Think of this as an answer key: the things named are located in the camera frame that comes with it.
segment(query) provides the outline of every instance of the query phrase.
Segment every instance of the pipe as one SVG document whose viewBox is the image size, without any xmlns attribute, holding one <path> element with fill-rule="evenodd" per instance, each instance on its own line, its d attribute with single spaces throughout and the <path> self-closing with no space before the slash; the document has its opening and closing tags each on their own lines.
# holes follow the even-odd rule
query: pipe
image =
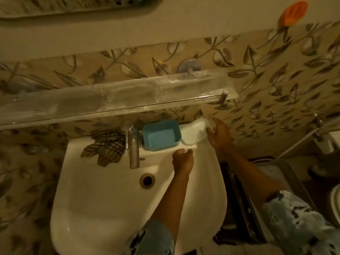
<svg viewBox="0 0 340 255">
<path fill-rule="evenodd" d="M 299 141 L 297 141 L 295 144 L 293 144 L 292 146 L 290 146 L 288 149 L 286 149 L 285 151 L 283 151 L 277 158 L 281 158 L 283 157 L 285 154 L 287 154 L 288 152 L 290 152 L 292 149 L 294 149 L 296 146 L 300 145 L 302 142 L 304 142 L 306 139 L 308 139 L 310 136 L 312 136 L 314 133 L 316 133 L 318 130 L 320 130 L 321 128 L 327 127 L 330 124 L 334 124 L 336 122 L 340 121 L 340 116 L 335 117 L 334 119 L 326 122 L 324 125 L 322 125 L 319 128 L 316 128 L 314 130 L 312 130 L 311 132 L 309 132 L 308 134 L 306 134 L 304 137 L 302 137 Z"/>
</svg>

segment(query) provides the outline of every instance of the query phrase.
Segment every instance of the soap dish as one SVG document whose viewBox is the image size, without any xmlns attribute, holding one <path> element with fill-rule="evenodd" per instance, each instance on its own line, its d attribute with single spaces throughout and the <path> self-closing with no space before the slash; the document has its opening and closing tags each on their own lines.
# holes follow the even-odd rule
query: soap dish
<svg viewBox="0 0 340 255">
<path fill-rule="evenodd" d="M 181 131 L 176 120 L 167 120 L 147 124 L 143 128 L 146 149 L 159 151 L 173 148 L 181 140 Z"/>
<path fill-rule="evenodd" d="M 186 124 L 181 129 L 182 142 L 187 146 L 191 146 L 206 140 L 208 138 L 206 128 L 208 127 L 211 128 L 211 124 L 204 118 Z"/>
</svg>

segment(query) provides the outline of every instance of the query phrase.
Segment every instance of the towel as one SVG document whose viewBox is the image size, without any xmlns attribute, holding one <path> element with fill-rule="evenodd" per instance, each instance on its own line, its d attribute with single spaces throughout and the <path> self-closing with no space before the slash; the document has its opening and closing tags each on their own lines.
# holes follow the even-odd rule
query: towel
<svg viewBox="0 0 340 255">
<path fill-rule="evenodd" d="M 120 161 L 125 151 L 123 133 L 112 130 L 93 131 L 90 136 L 95 142 L 84 148 L 80 157 L 93 157 L 98 154 L 97 164 L 102 167 Z"/>
</svg>

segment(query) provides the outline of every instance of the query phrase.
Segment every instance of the forearm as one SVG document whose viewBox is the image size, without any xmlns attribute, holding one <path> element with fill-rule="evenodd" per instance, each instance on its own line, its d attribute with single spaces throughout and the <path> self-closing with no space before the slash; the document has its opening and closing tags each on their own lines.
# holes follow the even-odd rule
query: forearm
<svg viewBox="0 0 340 255">
<path fill-rule="evenodd" d="M 280 182 L 267 176 L 237 151 L 224 152 L 224 155 L 231 169 L 242 183 L 245 192 L 258 209 L 262 208 L 269 197 L 283 190 L 284 187 Z"/>
<path fill-rule="evenodd" d="M 161 221 L 172 235 L 176 244 L 189 175 L 175 175 L 151 219 Z"/>
</svg>

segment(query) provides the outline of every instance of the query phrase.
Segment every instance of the chrome faucet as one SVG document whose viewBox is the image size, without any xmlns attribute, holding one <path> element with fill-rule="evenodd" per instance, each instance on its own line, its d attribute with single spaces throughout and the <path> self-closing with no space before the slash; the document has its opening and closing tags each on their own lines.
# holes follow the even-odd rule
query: chrome faucet
<svg viewBox="0 0 340 255">
<path fill-rule="evenodd" d="M 139 148 L 142 147 L 142 136 L 129 119 L 124 120 L 120 129 L 125 132 L 125 150 L 129 150 L 130 169 L 139 168 Z"/>
</svg>

